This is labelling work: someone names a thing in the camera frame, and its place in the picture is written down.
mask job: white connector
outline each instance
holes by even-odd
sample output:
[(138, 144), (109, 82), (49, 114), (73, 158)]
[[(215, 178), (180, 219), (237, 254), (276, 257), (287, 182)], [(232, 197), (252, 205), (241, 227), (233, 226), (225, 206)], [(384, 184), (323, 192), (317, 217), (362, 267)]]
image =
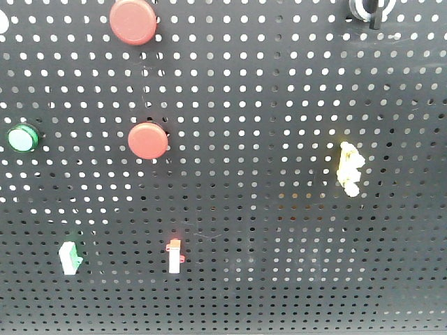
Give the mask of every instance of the white connector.
[(75, 242), (64, 242), (59, 249), (59, 257), (66, 276), (75, 275), (83, 261), (83, 258), (78, 256)]
[(342, 142), (340, 147), (342, 148), (342, 154), (338, 165), (337, 180), (348, 196), (356, 197), (360, 193), (356, 183), (360, 181), (362, 176), (362, 173), (357, 169), (365, 164), (365, 158), (358, 153), (356, 147), (348, 142)]
[(185, 257), (180, 255), (180, 247), (182, 242), (179, 239), (171, 239), (166, 245), (166, 251), (169, 252), (169, 273), (179, 274), (180, 263), (184, 263)]

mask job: black perforated panel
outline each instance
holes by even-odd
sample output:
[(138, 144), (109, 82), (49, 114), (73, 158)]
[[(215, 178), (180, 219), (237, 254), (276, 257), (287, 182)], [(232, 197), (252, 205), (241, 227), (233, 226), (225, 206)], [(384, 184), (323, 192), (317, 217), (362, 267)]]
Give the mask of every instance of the black perforated panel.
[[(45, 134), (0, 143), (2, 334), (446, 330), (445, 1), (372, 31), (342, 0), (153, 0), (141, 47), (113, 2), (1, 2), (0, 132)], [(147, 120), (170, 134), (152, 162), (127, 147)]]

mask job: red button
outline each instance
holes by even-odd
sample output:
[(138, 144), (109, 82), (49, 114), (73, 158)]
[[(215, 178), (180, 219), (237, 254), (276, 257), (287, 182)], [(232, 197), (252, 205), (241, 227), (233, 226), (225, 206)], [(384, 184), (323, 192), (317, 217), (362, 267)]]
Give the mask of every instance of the red button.
[(142, 45), (154, 37), (156, 16), (145, 0), (119, 0), (110, 10), (110, 26), (123, 42)]
[(128, 142), (132, 152), (143, 159), (158, 158), (168, 150), (168, 136), (165, 131), (150, 122), (133, 127)]

